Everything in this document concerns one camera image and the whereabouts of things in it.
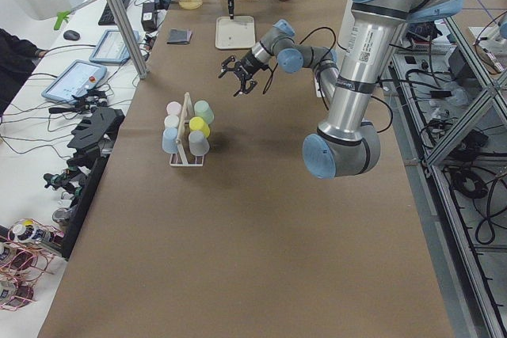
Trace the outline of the cream rabbit tray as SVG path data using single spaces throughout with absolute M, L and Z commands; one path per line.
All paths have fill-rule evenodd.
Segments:
M 255 45 L 254 18 L 236 15 L 234 19 L 218 17 L 215 23 L 215 47 L 219 50 L 250 49 Z

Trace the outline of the green cup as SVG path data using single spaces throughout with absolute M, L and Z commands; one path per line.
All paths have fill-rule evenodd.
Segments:
M 207 124 L 213 123 L 215 119 L 210 104 L 205 100 L 199 100 L 194 104 L 194 114 L 202 118 Z

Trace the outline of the yellow cup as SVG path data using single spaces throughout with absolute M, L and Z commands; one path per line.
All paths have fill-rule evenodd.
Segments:
M 190 131 L 200 131 L 203 133 L 205 138 L 208 138 L 211 134 L 211 129 L 208 123 L 200 116 L 194 116 L 189 121 Z

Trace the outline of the pink cup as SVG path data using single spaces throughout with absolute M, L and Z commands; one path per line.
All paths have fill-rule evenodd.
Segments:
M 166 106 L 168 116 L 179 116 L 181 114 L 182 105 L 177 101 L 171 101 Z

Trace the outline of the grey cup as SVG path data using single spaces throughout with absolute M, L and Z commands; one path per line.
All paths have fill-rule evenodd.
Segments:
M 210 150 L 207 138 L 202 131 L 189 133 L 189 150 L 193 156 L 204 156 Z

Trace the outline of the cream white cup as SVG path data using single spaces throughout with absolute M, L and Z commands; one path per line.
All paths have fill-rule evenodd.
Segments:
M 180 123 L 180 117 L 177 115 L 168 115 L 164 119 L 165 128 L 178 128 Z

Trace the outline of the light blue cup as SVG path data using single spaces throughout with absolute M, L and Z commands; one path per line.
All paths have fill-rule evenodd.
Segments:
M 177 128 L 168 127 L 162 134 L 162 149 L 168 154 L 176 154 L 177 148 Z

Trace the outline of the folded grey cloths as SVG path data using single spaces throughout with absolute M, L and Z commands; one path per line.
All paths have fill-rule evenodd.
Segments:
M 193 31 L 191 29 L 172 28 L 167 37 L 168 44 L 189 44 Z

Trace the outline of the black power adapter box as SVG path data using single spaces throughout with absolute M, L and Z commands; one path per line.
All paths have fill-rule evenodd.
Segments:
M 153 32 L 158 27 L 158 11 L 154 2 L 142 4 L 141 25 L 145 32 Z

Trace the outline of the teach pendant tablet far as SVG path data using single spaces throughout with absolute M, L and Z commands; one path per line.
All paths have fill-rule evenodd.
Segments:
M 89 57 L 92 63 L 119 65 L 130 58 L 119 30 L 106 29 Z

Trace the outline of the teach pendant tablet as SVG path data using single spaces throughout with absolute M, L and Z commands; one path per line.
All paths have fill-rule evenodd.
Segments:
M 119 30 L 106 29 L 89 57 L 92 63 L 119 65 L 130 58 Z
M 75 60 L 41 93 L 41 96 L 49 101 L 74 103 L 77 97 L 98 86 L 106 72 L 107 68 L 104 65 Z

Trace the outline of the black teleoperation device stand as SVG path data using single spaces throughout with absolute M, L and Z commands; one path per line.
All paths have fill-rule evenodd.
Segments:
M 67 146 L 74 150 L 67 168 L 59 174 L 44 174 L 45 188 L 62 188 L 72 195 L 59 252 L 69 259 L 105 170 L 125 115 L 122 110 L 99 107 L 83 118 L 71 132 Z

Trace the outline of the teach pendant tablet near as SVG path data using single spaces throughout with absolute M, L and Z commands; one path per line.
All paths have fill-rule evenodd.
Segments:
M 41 93 L 41 96 L 49 101 L 74 103 L 77 97 L 98 86 L 106 72 L 107 68 L 104 65 L 75 60 Z

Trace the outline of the black computer mouse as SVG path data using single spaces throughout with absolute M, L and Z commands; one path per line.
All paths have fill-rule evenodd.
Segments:
M 63 38 L 69 41 L 78 41 L 81 39 L 81 36 L 74 30 L 66 30 L 63 34 Z

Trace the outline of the person in black shirt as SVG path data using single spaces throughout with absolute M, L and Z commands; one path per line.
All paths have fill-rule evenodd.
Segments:
M 22 40 L 1 29 L 1 114 L 15 98 L 30 74 L 36 61 L 48 50 L 38 48 L 29 40 Z

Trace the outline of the aluminium frame post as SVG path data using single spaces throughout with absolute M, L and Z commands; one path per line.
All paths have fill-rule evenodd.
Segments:
M 116 25 L 129 51 L 130 58 L 134 64 L 136 72 L 139 75 L 139 78 L 143 80 L 147 77 L 148 69 L 128 19 L 126 9 L 121 0 L 107 0 L 107 3 L 109 4 L 116 21 Z

